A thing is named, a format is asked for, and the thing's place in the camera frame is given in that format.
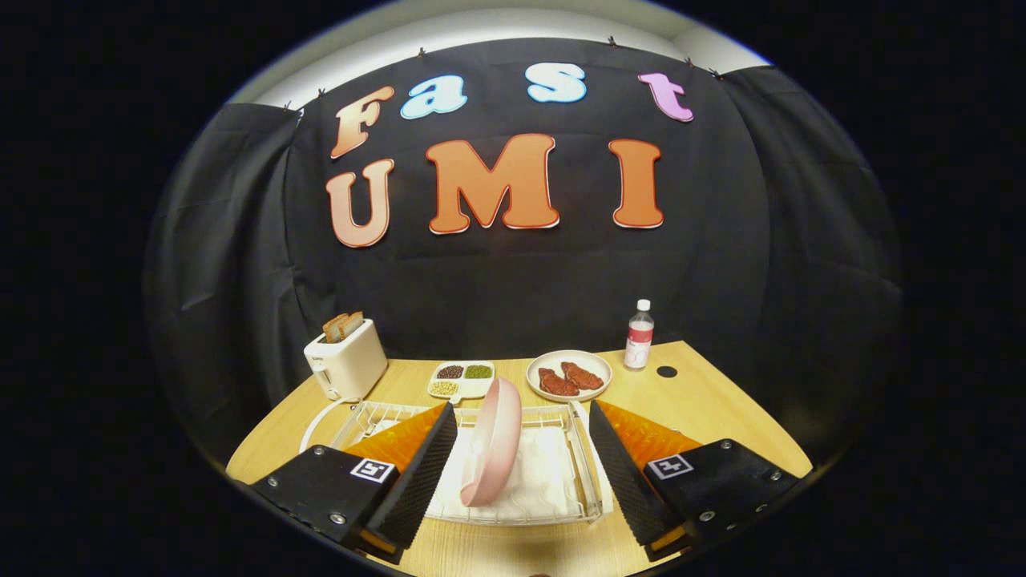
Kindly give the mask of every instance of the letter m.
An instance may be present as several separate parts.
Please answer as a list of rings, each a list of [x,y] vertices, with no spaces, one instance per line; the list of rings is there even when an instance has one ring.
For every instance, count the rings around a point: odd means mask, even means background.
[[[506,143],[490,170],[466,141],[436,144],[425,154],[438,172],[438,214],[429,227],[435,234],[453,234],[470,228],[460,209],[460,195],[474,218],[489,228],[506,191],[509,209],[503,224],[509,228],[550,228],[559,213],[549,202],[549,151],[556,140],[548,134],[517,134]]]

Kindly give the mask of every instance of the meat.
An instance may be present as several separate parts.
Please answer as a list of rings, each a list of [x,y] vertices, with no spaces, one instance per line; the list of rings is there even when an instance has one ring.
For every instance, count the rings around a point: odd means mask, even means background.
[[[579,389],[595,390],[605,384],[594,374],[581,369],[573,362],[563,362],[561,367],[563,368],[563,374],[566,375],[566,380]]]
[[[574,383],[560,378],[552,369],[538,370],[539,386],[543,391],[560,396],[576,396],[580,390]]]

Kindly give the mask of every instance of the wire rack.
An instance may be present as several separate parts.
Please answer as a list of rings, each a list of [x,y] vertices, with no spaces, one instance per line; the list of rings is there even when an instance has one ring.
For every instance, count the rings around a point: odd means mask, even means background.
[[[363,401],[353,406],[330,447],[348,447],[400,423],[426,407]],[[466,507],[459,492],[478,409],[456,409],[458,434],[425,516],[495,526],[593,523],[607,513],[599,475],[589,467],[587,425],[569,405],[522,409],[520,445],[510,479],[490,504]]]

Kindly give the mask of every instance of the beans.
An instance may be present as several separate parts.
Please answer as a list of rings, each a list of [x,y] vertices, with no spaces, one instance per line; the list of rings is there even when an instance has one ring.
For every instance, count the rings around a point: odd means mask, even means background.
[[[437,383],[431,383],[431,387],[428,392],[431,394],[456,394],[456,389],[458,385],[451,381],[438,381]]]
[[[443,367],[441,371],[438,372],[435,377],[439,379],[459,379],[463,375],[463,367],[459,364],[449,364],[448,367]]]
[[[487,379],[491,376],[491,368],[483,364],[471,364],[467,368],[467,379]]]

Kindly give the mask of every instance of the white toaster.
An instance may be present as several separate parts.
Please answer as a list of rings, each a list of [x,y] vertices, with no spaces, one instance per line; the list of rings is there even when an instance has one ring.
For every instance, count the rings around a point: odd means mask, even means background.
[[[321,333],[303,349],[303,354],[321,390],[331,400],[362,400],[388,368],[378,330],[369,318],[338,343],[327,342]]]

